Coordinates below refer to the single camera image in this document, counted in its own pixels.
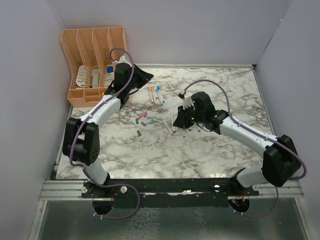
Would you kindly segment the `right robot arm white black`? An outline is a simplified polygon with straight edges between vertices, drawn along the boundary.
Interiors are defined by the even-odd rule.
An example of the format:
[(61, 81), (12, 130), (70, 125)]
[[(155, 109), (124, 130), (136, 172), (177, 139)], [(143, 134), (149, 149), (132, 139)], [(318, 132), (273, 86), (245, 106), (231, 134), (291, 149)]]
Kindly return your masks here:
[(227, 111), (215, 109), (209, 95), (203, 91), (194, 94), (185, 91), (178, 96), (183, 104), (177, 108), (174, 127), (189, 129), (197, 125), (207, 132), (232, 138), (262, 157), (261, 166), (243, 168), (232, 176), (229, 189), (234, 195), (240, 196), (258, 184), (281, 187), (302, 166), (289, 136), (277, 137), (239, 122)]

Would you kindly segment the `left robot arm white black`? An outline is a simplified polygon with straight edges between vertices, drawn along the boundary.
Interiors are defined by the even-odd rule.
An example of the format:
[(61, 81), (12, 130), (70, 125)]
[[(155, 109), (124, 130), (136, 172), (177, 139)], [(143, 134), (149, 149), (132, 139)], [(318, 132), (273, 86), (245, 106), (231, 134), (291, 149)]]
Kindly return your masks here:
[(100, 129), (113, 114), (121, 110), (131, 93), (141, 89), (153, 77), (153, 74), (135, 64), (117, 64), (114, 79), (99, 103), (82, 117), (71, 117), (66, 122), (62, 153), (69, 158), (72, 166), (81, 167), (87, 179), (94, 183), (94, 193), (101, 198), (110, 193), (111, 186), (108, 183), (109, 173), (98, 161)]

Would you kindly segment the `dark green capped white marker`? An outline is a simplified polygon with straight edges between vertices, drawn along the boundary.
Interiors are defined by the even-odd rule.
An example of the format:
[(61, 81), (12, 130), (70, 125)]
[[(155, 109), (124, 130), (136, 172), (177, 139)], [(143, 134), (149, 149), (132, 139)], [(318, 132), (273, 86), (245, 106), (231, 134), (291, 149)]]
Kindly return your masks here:
[(174, 127), (174, 119), (173, 119), (173, 115), (170, 115), (170, 121), (171, 121), (171, 126), (172, 126), (172, 131), (173, 133), (176, 133), (175, 127)]

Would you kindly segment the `pink capped white marker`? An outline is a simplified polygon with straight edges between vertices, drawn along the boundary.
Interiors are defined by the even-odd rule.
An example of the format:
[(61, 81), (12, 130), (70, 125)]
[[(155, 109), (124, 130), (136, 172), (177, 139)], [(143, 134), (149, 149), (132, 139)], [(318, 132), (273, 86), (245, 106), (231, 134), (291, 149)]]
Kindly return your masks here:
[(173, 133), (173, 131), (170, 129), (170, 127), (168, 126), (168, 124), (166, 123), (166, 121), (163, 119), (162, 122), (164, 123), (165, 127), (168, 129), (170, 135), (173, 136), (174, 133)]

